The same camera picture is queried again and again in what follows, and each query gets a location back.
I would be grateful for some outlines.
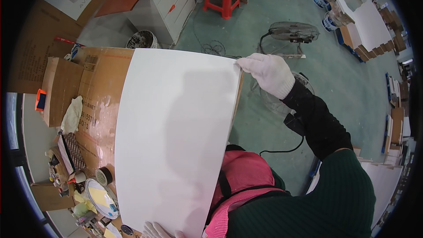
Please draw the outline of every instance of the white cotton glove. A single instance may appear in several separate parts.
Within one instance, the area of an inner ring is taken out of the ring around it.
[[[142,236],[148,237],[148,238],[172,238],[173,237],[168,235],[167,232],[163,230],[163,228],[157,222],[153,222],[153,224],[151,224],[148,221],[144,223],[144,233]],[[185,238],[185,235],[181,231],[175,231],[175,238]]]
[[[263,90],[279,99],[286,98],[295,83],[289,66],[280,56],[254,53],[236,63],[244,72],[251,73]]]

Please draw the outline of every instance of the crumpled paper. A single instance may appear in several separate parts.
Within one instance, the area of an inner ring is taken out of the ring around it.
[[[74,133],[78,131],[78,122],[82,114],[82,96],[72,98],[72,102],[66,110],[60,129],[63,134]]]

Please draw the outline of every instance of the paint bucket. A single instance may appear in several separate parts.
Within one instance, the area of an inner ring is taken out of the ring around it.
[[[338,26],[334,23],[333,19],[329,16],[329,11],[326,12],[325,18],[321,21],[323,27],[326,29],[327,32],[333,32],[335,31]]]
[[[126,43],[126,48],[151,48],[161,49],[156,36],[148,30],[142,30],[135,33]]]
[[[319,8],[324,8],[326,6],[329,5],[329,2],[327,2],[326,0],[313,0],[313,2],[319,7]]]

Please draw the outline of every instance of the small box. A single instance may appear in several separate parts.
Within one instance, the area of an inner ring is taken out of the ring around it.
[[[78,96],[84,67],[62,58],[49,57],[44,73],[42,88],[46,92],[44,110],[41,117],[49,127],[62,124],[72,98]]]

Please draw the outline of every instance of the roll of tape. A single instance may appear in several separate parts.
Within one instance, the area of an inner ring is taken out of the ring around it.
[[[97,182],[102,186],[107,186],[113,181],[112,173],[107,167],[100,167],[96,170]]]

